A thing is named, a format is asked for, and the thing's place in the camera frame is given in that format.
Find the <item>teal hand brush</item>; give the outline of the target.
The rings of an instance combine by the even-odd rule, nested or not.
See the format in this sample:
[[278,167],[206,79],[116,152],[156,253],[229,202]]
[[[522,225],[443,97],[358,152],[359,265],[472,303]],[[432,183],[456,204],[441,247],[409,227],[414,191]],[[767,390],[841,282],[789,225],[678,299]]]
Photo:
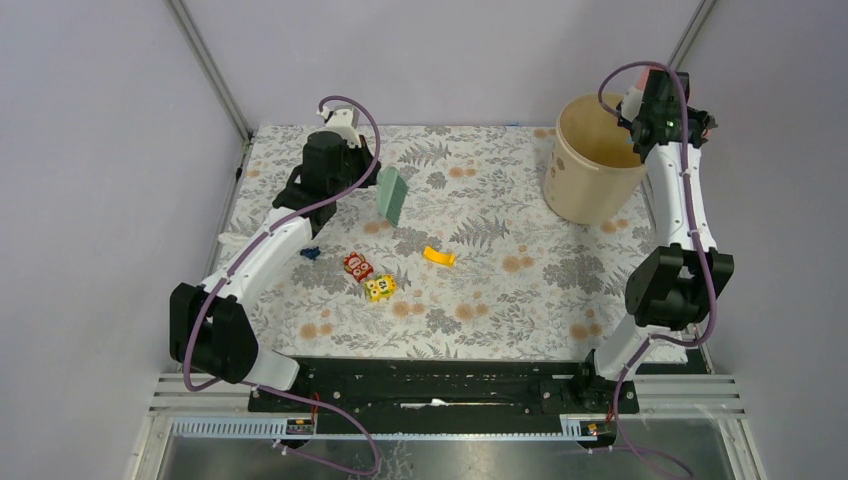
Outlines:
[[380,216],[392,227],[399,225],[408,184],[395,167],[384,167],[377,176],[377,208]]

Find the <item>pink plastic dustpan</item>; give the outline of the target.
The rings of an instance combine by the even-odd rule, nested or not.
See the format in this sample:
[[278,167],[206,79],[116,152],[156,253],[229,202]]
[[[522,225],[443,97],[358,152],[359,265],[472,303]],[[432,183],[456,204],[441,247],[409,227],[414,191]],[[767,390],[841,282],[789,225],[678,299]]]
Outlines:
[[686,141],[700,148],[709,131],[717,127],[713,115],[688,105],[689,75],[678,72],[677,79],[664,70],[649,71],[641,109],[633,123],[639,145]]

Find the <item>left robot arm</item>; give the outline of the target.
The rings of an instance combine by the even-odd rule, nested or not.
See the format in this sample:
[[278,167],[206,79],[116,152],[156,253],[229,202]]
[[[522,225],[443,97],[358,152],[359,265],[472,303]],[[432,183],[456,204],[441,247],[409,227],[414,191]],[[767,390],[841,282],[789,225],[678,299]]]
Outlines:
[[298,376],[298,362],[260,346],[248,315],[274,274],[336,213],[342,193],[376,184],[379,170],[364,136],[329,129],[310,134],[301,164],[239,252],[200,284],[172,291],[171,358],[231,384],[270,387],[285,410],[304,407],[311,387]]

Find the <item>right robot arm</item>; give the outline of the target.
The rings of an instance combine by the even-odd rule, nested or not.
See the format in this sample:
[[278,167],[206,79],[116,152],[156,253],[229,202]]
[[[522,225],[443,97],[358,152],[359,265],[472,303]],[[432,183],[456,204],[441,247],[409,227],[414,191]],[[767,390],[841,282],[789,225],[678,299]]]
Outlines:
[[647,169],[657,246],[630,274],[626,315],[592,350],[569,382],[575,402],[597,412],[618,399],[625,382],[660,343],[694,348],[717,321],[717,299],[734,272],[708,226],[700,183],[701,148],[717,123],[692,108],[689,76],[644,63],[642,85],[604,108],[625,128]]

